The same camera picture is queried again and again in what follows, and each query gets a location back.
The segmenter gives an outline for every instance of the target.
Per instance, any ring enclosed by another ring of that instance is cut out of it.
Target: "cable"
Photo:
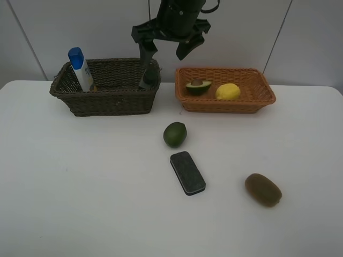
[[[202,13],[211,13],[211,12],[214,12],[216,9],[218,9],[219,4],[220,4],[220,0],[218,0],[218,4],[217,4],[214,8],[209,9],[209,10],[202,10]]]
[[[151,13],[150,13],[150,0],[148,0],[148,6],[149,6],[149,21],[151,21]]]

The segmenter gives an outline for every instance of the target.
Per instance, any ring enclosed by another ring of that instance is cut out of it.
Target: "orange wicker basket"
[[[193,79],[211,81],[209,90],[201,96],[188,93],[186,84]],[[217,100],[215,91],[226,83],[234,83],[241,90],[237,100]],[[276,101],[263,74],[256,69],[182,68],[176,70],[175,95],[185,110],[195,112],[229,112],[254,114]]]

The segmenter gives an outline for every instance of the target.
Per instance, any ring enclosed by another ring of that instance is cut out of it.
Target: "white wall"
[[[293,0],[265,71],[271,84],[343,92],[342,10],[342,0]]]
[[[45,80],[7,1],[0,0],[0,88],[12,80]]]
[[[242,66],[263,70],[290,0],[221,1],[202,15],[212,25],[204,45],[180,62],[176,43],[156,41],[162,80],[173,81],[181,66]],[[147,0],[11,0],[49,79],[68,61],[71,47],[86,58],[139,57],[133,25],[146,22]],[[155,17],[160,0],[151,0]],[[206,7],[217,0],[207,0]]]

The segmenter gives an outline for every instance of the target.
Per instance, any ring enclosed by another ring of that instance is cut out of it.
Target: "dark wicker basket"
[[[160,70],[157,61],[152,64]],[[144,68],[139,58],[87,60],[97,92],[83,92],[69,63],[56,76],[50,94],[61,99],[75,116],[147,114],[161,82],[150,90],[138,89]]]

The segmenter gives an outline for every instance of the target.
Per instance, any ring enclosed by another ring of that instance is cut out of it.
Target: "basket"
[[[190,95],[186,84],[193,79],[211,81],[209,90],[201,96]],[[241,90],[237,100],[217,100],[215,91],[226,83],[234,83]],[[185,110],[195,112],[228,112],[253,114],[276,101],[266,79],[256,69],[182,68],[176,70],[175,95]]]
[[[75,116],[113,116],[147,114],[160,86],[138,89],[145,69],[139,58],[87,60],[97,92],[83,92],[70,65],[66,63],[53,81],[50,94],[61,99]],[[151,63],[159,69],[155,60]]]

